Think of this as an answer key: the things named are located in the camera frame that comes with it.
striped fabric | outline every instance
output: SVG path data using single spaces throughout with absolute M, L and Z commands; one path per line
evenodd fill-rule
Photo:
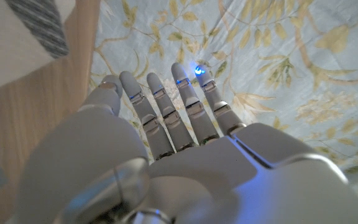
M 60 15 L 54 0 L 5 1 L 53 58 L 68 54 Z

fingertip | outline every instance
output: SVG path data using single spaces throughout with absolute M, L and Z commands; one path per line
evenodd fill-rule
M 129 97 L 132 97 L 142 91 L 138 82 L 131 72 L 121 72 L 119 75 L 122 87 Z
M 158 78 L 157 74 L 153 72 L 147 75 L 147 84 L 149 85 L 150 90 L 152 91 L 153 94 L 163 88 L 163 85 L 160 79 Z

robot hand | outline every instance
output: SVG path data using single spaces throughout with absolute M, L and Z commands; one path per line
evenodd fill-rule
M 229 135 L 234 131 L 245 127 L 245 124 L 243 124 L 237 115 L 234 114 L 230 109 L 230 106 L 222 100 L 218 89 L 216 88 L 215 81 L 209 75 L 208 69 L 204 65 L 199 65 L 196 68 L 195 73 L 198 83 L 206 95 L 208 103 L 222 132 L 225 135 Z M 179 63 L 174 63 L 172 65 L 172 75 L 179 89 L 180 96 L 185 105 L 198 144 L 202 146 L 218 139 L 219 135 L 216 132 L 215 127 L 205 112 L 202 102 L 200 102 L 197 97 L 187 74 Z M 120 80 L 141 120 L 154 159 L 157 161 L 165 156 L 170 156 L 175 153 L 162 125 L 157 119 L 157 115 L 147 98 L 142 93 L 142 89 L 132 74 L 129 72 L 122 72 L 120 74 Z M 176 152 L 180 152 L 189 147 L 194 147 L 196 144 L 193 142 L 193 139 L 167 95 L 164 86 L 158 79 L 158 76 L 154 73 L 148 74 L 147 83 L 149 84 L 150 90 L 160 109 Z
M 208 69 L 195 73 L 225 136 L 180 64 L 172 75 L 199 146 L 156 74 L 147 82 L 173 146 L 132 74 L 108 75 L 29 157 L 17 223 L 358 223 L 358 198 L 329 159 L 270 126 L 245 126 Z M 134 128 L 118 117 L 122 89 L 146 133 L 151 165 Z

bedsheet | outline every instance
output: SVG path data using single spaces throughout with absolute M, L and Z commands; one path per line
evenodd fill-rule
M 191 130 L 170 67 L 185 66 L 207 105 L 194 74 L 205 64 L 241 119 L 309 144 L 358 193 L 358 0 L 103 0 L 100 10 L 90 90 L 130 71 L 159 114 L 146 82 L 154 72 Z M 126 95 L 121 105 L 148 147 Z

robot finger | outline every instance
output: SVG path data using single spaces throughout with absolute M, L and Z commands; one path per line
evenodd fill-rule
M 219 138 L 218 132 L 205 112 L 202 102 L 197 97 L 187 74 L 179 63 L 174 63 L 171 68 L 191 126 L 196 134 L 198 144 L 204 145 L 208 141 Z
M 100 85 L 85 99 L 79 111 L 92 107 L 101 107 L 118 116 L 121 96 L 122 85 L 119 78 L 115 75 L 106 75 Z
M 234 113 L 230 106 L 222 100 L 215 81 L 209 75 L 209 69 L 205 65 L 198 65 L 195 70 L 196 78 L 203 89 L 214 117 L 224 135 L 230 135 L 246 125 Z
M 185 124 L 178 111 L 175 109 L 171 99 L 167 95 L 160 79 L 155 73 L 147 75 L 147 83 L 153 93 L 154 99 L 157 102 L 158 108 L 161 111 L 164 123 L 168 129 L 173 146 L 177 152 L 182 151 L 188 147 L 195 146 L 193 138 L 191 138 Z
M 175 153 L 157 115 L 132 73 L 122 72 L 119 79 L 143 125 L 154 159 L 157 161 Z

